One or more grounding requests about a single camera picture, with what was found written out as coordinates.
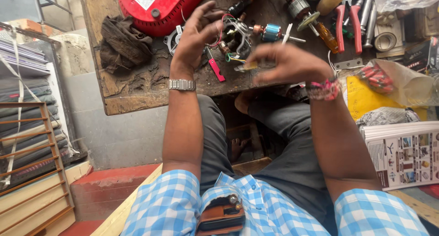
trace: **checkered shirt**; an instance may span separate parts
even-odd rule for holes
[[[235,180],[221,173],[202,197],[197,178],[173,170],[139,187],[121,236],[195,235],[200,214],[213,199],[231,194],[242,199],[245,225],[241,236],[330,236],[307,211],[268,183],[248,175]],[[427,236],[416,213],[397,197],[381,191],[353,189],[335,202],[339,235]]]

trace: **pink beaded bracelet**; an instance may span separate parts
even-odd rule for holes
[[[333,77],[321,83],[311,82],[306,86],[306,92],[310,99],[331,101],[337,98],[341,88],[342,83]]]

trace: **person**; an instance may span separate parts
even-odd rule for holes
[[[211,11],[214,7],[214,1],[207,2],[187,20],[171,80],[194,80],[203,48],[222,29],[217,19],[223,12]],[[333,235],[337,230],[339,235],[428,235],[409,206],[381,191],[330,66],[278,43],[259,45],[247,62],[262,59],[276,61],[276,67],[258,74],[254,83],[305,81],[309,87],[310,105],[253,91],[235,101],[239,111],[288,142],[282,155],[255,175],[235,175],[216,104],[195,91],[170,89],[162,174],[139,187],[121,235],[195,235],[206,208],[230,196],[237,197],[245,220],[229,235],[330,235],[322,223],[331,215]]]

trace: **red appliance casing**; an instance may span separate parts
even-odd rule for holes
[[[132,15],[136,29],[150,36],[166,36],[190,16],[201,0],[155,0],[148,9],[144,9],[136,0],[118,0],[124,16]],[[154,18],[152,9],[158,9],[160,15]]]

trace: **wooden workbench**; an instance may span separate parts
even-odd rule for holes
[[[102,40],[102,20],[108,16],[122,14],[118,0],[81,0],[84,9],[84,18],[90,37],[93,60],[96,68],[96,76],[107,115],[122,114],[136,110],[148,109],[168,103],[167,79],[169,77],[169,66],[172,56],[168,53],[167,46],[163,43],[162,37],[154,38],[152,52],[155,54],[151,62],[133,69],[130,73],[115,75],[106,72],[101,67],[100,43]],[[216,0],[217,6],[228,8],[228,6],[239,0]],[[317,2],[310,2],[311,8],[315,9]],[[291,35],[307,40],[306,43],[294,43],[298,47],[308,50],[316,56],[327,61],[328,48],[320,37],[316,37],[309,29],[297,32],[299,21],[293,20],[287,11],[285,0],[255,0],[247,10],[247,17],[244,23],[248,26],[267,23],[278,24],[286,30],[289,23],[293,23]],[[329,28],[333,22],[333,15],[319,20]],[[256,37],[252,40],[252,48],[255,48],[260,40]],[[347,61],[357,58],[353,49],[353,43],[345,39],[345,52],[343,54],[331,55],[332,62]],[[362,56],[370,56],[364,51]],[[239,73],[233,68],[239,63],[225,62],[224,56],[219,50],[212,52],[221,74],[226,81],[219,82],[209,65],[195,72],[197,82],[197,93],[214,96],[227,93],[239,92],[253,88],[252,77],[257,70]]]

